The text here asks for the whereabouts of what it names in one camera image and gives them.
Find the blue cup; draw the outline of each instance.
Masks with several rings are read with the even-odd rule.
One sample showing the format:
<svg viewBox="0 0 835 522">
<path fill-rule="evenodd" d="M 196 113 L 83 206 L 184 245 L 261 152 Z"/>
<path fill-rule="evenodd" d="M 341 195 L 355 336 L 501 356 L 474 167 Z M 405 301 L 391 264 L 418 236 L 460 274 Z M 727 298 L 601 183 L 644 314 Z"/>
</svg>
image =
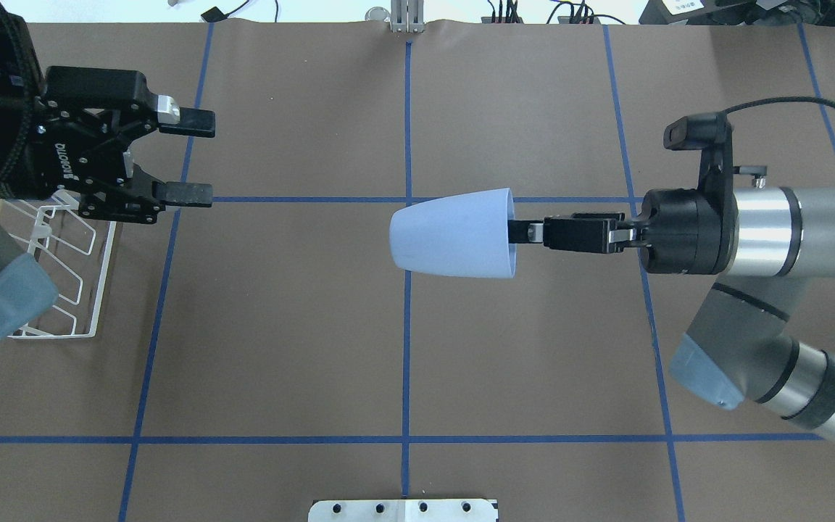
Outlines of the blue cup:
<svg viewBox="0 0 835 522">
<path fill-rule="evenodd" d="M 517 247 L 507 242 L 508 219 L 510 188 L 412 205 L 391 217 L 391 258 L 404 270 L 437 276 L 513 278 Z"/>
</svg>

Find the silver metal joint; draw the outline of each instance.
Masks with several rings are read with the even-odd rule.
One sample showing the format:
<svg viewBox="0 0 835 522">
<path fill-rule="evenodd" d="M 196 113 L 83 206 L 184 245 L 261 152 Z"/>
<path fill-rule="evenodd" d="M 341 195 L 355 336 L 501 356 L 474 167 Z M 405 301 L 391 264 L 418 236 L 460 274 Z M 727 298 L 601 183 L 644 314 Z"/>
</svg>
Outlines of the silver metal joint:
<svg viewBox="0 0 835 522">
<path fill-rule="evenodd" d="M 607 232 L 607 242 L 626 242 L 636 240 L 635 228 L 618 228 Z"/>
<path fill-rule="evenodd" d="M 531 223 L 527 225 L 527 240 L 530 242 L 543 242 L 543 223 Z"/>
<path fill-rule="evenodd" d="M 176 103 L 172 96 L 166 96 L 165 94 L 157 96 L 156 112 L 157 121 L 163 123 L 163 125 L 179 125 L 179 103 Z"/>
<path fill-rule="evenodd" d="M 807 344 L 801 343 L 796 361 L 788 381 L 763 406 L 782 417 L 801 412 L 814 397 L 821 385 L 826 370 L 826 355 Z"/>
<path fill-rule="evenodd" d="M 133 156 L 130 155 L 130 149 L 122 152 L 122 159 L 125 160 L 125 177 L 130 179 L 133 177 Z"/>
<path fill-rule="evenodd" d="M 792 211 L 779 188 L 737 188 L 735 250 L 726 273 L 774 276 L 792 247 Z"/>
</svg>

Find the blue tape line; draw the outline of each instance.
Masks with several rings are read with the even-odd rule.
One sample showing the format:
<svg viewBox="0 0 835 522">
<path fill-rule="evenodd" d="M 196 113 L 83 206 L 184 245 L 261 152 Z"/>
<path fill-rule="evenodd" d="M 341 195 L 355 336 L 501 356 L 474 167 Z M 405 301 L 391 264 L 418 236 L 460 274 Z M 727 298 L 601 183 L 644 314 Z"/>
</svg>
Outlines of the blue tape line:
<svg viewBox="0 0 835 522">
<path fill-rule="evenodd" d="M 411 40 L 404 44 L 404 197 L 411 199 Z"/>
<path fill-rule="evenodd" d="M 408 444 L 614 444 L 640 442 L 808 442 L 813 433 L 726 433 L 672 435 L 411 435 Z M 132 436 L 11 436 L 0 444 L 132 444 Z M 397 435 L 364 436 L 140 436 L 138 445 L 331 445 L 401 444 Z"/>
<path fill-rule="evenodd" d="M 142 436 L 142 444 L 209 445 L 325 445 L 401 444 L 400 436 Z"/>
<path fill-rule="evenodd" d="M 664 435 L 414 435 L 412 444 L 602 444 L 666 442 Z"/>
<path fill-rule="evenodd" d="M 130 436 L 0 436 L 0 444 L 130 444 Z"/>
<path fill-rule="evenodd" d="M 620 159 L 623 161 L 623 175 L 627 182 L 627 196 L 633 199 L 633 178 L 630 175 L 630 153 L 627 152 L 627 138 L 623 133 L 623 113 L 620 111 L 620 96 L 617 92 L 617 74 L 614 72 L 614 54 L 610 49 L 610 33 L 607 26 L 601 26 L 604 33 L 604 50 L 607 55 L 607 73 L 610 74 L 610 96 L 614 100 L 614 119 L 617 121 L 617 140 L 620 142 Z"/>
<path fill-rule="evenodd" d="M 202 69 L 199 71 L 199 84 L 196 87 L 195 93 L 195 108 L 202 106 L 202 93 L 205 89 L 205 74 L 208 70 L 208 60 L 212 53 L 212 37 L 215 35 L 215 24 L 208 24 L 208 33 L 205 36 L 205 50 L 202 55 Z M 185 182 L 188 179 L 189 162 L 192 158 L 192 136 L 189 136 L 186 142 L 186 154 L 183 158 L 182 174 L 179 176 L 179 181 Z M 173 265 L 173 252 L 176 247 L 176 233 L 179 229 L 180 210 L 173 214 L 173 225 L 170 228 L 169 247 L 166 248 L 166 263 L 163 265 L 162 280 L 159 284 L 159 296 L 157 298 L 157 311 L 153 319 L 153 330 L 150 333 L 150 345 L 146 353 L 146 364 L 144 366 L 144 379 L 141 383 L 140 397 L 137 401 L 137 416 L 135 424 L 133 424 L 133 440 L 130 443 L 130 454 L 128 456 L 128 466 L 125 472 L 125 486 L 122 489 L 122 502 L 118 509 L 118 522 L 125 522 L 127 519 L 128 502 L 130 501 L 130 488 L 133 486 L 133 473 L 137 466 L 137 450 L 139 447 L 139 439 L 141 431 L 144 426 L 144 413 L 146 412 L 146 398 L 150 391 L 150 378 L 153 374 L 153 361 L 157 353 L 157 341 L 159 340 L 159 327 L 163 319 L 163 307 L 166 302 L 166 290 L 169 287 L 170 270 Z"/>
<path fill-rule="evenodd" d="M 411 184 L 411 45 L 404 44 L 404 198 L 414 202 Z M 402 498 L 411 490 L 411 272 L 404 272 L 404 320 L 402 323 Z"/>
<path fill-rule="evenodd" d="M 402 497 L 410 490 L 411 437 L 411 271 L 404 272 L 404 357 L 402 357 Z"/>
<path fill-rule="evenodd" d="M 805 62 L 807 62 L 807 71 L 811 75 L 811 86 L 814 86 L 814 96 L 823 98 L 821 94 L 821 85 L 818 83 L 818 74 L 814 69 L 814 62 L 811 60 L 811 49 L 807 44 L 807 36 L 805 34 L 805 26 L 798 24 L 798 37 L 801 38 L 801 47 L 805 51 Z M 829 134 L 829 143 L 833 146 L 833 154 L 835 155 L 835 132 L 833 132 L 833 125 L 829 122 L 829 116 L 826 114 L 826 106 L 820 105 L 821 116 L 824 119 L 824 126 L 826 133 Z"/>
<path fill-rule="evenodd" d="M 122 489 L 122 503 L 118 511 L 119 522 L 125 522 L 127 518 L 127 506 L 130 499 L 130 488 L 133 485 L 133 470 L 137 465 L 137 450 L 138 440 L 140 439 L 141 430 L 144 426 L 144 413 L 146 410 L 146 396 L 150 390 L 150 378 L 153 374 L 153 361 L 157 353 L 157 341 L 159 339 L 159 325 L 163 319 L 163 307 L 166 302 L 166 290 L 169 287 L 170 270 L 173 264 L 173 252 L 176 245 L 176 233 L 179 229 L 179 214 L 176 211 L 173 214 L 173 226 L 170 229 L 169 247 L 166 248 L 166 264 L 163 267 L 163 277 L 159 284 L 159 296 L 157 297 L 157 311 L 153 318 L 153 331 L 150 333 L 150 345 L 146 351 L 146 364 L 144 367 L 144 379 L 140 389 L 140 399 L 137 401 L 137 416 L 135 424 L 133 424 L 133 437 L 130 442 L 130 455 L 128 456 L 128 466 L 125 472 L 125 488 Z"/>
<path fill-rule="evenodd" d="M 601 26 L 604 33 L 604 49 L 607 55 L 607 72 L 610 74 L 610 93 L 614 100 L 614 117 L 617 120 L 617 136 L 620 140 L 620 158 L 623 161 L 623 175 L 627 182 L 627 195 L 633 198 L 633 174 L 630 170 L 630 154 L 627 152 L 626 134 L 623 132 L 623 115 L 620 111 L 620 95 L 617 90 L 617 76 L 614 73 L 614 54 L 610 45 L 610 32 L 607 26 Z M 630 202 L 630 211 L 636 215 L 636 202 Z M 640 280 L 643 283 L 643 301 L 649 320 L 649 330 L 652 333 L 653 355 L 656 359 L 656 386 L 659 389 L 659 403 L 662 408 L 662 425 L 665 428 L 666 449 L 669 453 L 669 471 L 672 476 L 672 490 L 676 500 L 676 513 L 679 522 L 685 520 L 685 505 L 682 501 L 682 483 L 678 473 L 676 459 L 676 444 L 672 439 L 672 420 L 669 416 L 669 399 L 665 390 L 665 377 L 662 372 L 662 357 L 659 353 L 659 334 L 656 331 L 656 317 L 653 313 L 652 294 L 649 291 L 649 279 L 643 265 L 640 265 Z"/>
</svg>

